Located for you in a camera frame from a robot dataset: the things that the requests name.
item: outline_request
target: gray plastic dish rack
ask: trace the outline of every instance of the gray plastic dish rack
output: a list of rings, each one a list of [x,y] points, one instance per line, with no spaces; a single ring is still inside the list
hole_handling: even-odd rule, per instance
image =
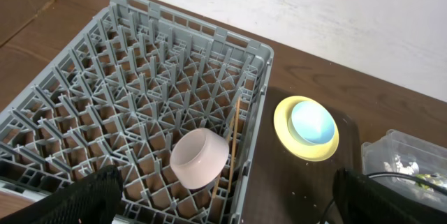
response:
[[[239,223],[272,68],[272,49],[148,0],[110,0],[0,114],[0,179],[55,192],[108,164],[130,223]],[[241,97],[235,176],[185,189],[175,143],[226,136]]]

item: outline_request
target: black mesh fabric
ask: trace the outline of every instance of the black mesh fabric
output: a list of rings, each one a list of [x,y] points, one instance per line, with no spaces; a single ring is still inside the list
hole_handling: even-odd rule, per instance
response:
[[[7,223],[111,223],[122,196],[118,169],[109,165],[0,220]]]

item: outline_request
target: white wall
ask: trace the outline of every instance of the white wall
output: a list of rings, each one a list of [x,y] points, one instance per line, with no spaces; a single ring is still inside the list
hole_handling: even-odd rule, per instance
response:
[[[447,0],[160,1],[447,101]]]

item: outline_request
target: pink cup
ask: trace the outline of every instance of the pink cup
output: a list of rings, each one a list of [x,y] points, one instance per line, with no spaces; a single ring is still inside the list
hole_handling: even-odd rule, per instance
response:
[[[170,166],[188,189],[209,184],[225,166],[229,147],[225,139],[206,128],[187,133],[174,147]]]

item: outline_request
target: clear plastic container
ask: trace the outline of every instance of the clear plastic container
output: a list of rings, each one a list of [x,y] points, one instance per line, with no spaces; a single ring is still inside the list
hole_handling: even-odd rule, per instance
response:
[[[363,174],[399,172],[398,158],[404,167],[414,162],[418,164],[418,172],[413,176],[434,173],[447,176],[447,149],[397,130],[389,130],[375,143],[362,145]],[[445,195],[421,188],[406,179],[384,177],[376,180],[411,200],[447,212]]]

